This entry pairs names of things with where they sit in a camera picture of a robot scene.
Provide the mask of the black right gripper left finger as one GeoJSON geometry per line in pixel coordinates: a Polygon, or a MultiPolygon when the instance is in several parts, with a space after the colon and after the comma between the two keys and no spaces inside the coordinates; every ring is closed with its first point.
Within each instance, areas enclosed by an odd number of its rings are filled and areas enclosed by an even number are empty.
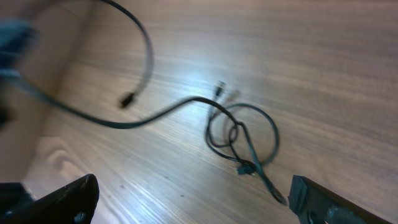
{"type": "Polygon", "coordinates": [[[91,223],[100,190],[87,174],[34,200],[20,182],[1,184],[1,223],[91,223]]]}

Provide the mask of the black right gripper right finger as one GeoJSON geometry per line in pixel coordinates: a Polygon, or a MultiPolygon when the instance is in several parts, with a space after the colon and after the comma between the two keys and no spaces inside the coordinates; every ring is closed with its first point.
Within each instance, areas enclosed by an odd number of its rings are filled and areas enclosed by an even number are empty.
{"type": "Polygon", "coordinates": [[[289,208],[301,224],[390,224],[389,221],[300,175],[294,175],[289,208]]]}

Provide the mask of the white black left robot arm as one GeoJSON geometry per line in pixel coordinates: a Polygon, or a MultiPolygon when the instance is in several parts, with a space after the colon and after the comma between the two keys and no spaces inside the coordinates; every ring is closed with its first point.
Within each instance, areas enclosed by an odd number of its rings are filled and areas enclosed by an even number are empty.
{"type": "Polygon", "coordinates": [[[7,79],[15,74],[17,61],[36,35],[27,21],[15,19],[1,22],[1,128],[12,119],[6,103],[7,79]]]}

